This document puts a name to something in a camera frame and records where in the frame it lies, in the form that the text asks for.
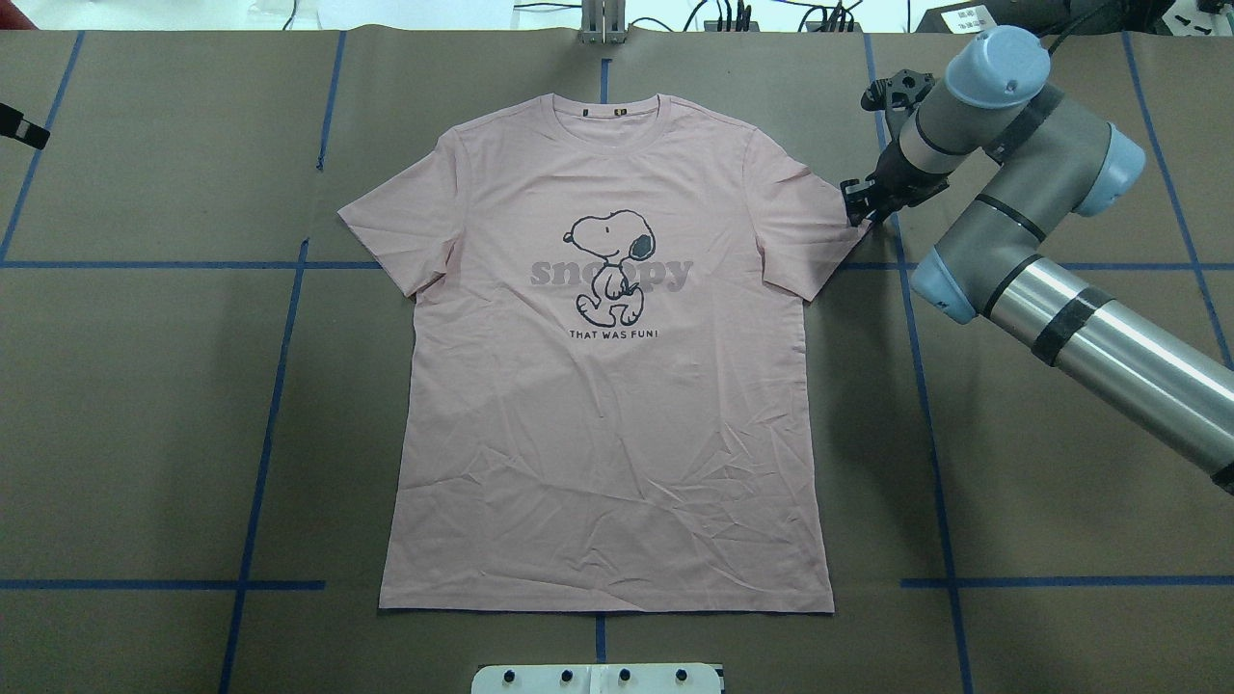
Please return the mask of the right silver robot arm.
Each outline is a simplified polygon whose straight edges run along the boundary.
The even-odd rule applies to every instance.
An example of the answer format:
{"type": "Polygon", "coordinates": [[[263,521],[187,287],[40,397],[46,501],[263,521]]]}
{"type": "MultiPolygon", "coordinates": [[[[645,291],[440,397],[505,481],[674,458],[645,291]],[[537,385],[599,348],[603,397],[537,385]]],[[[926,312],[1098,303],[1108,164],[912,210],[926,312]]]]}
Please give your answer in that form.
{"type": "Polygon", "coordinates": [[[876,79],[861,107],[887,144],[842,184],[853,226],[885,224],[949,185],[982,152],[1000,169],[930,246],[911,288],[953,321],[990,320],[1232,491],[1232,370],[1043,254],[1067,216],[1102,214],[1137,184],[1141,146],[1050,83],[1030,31],[995,26],[940,77],[876,79]]]}

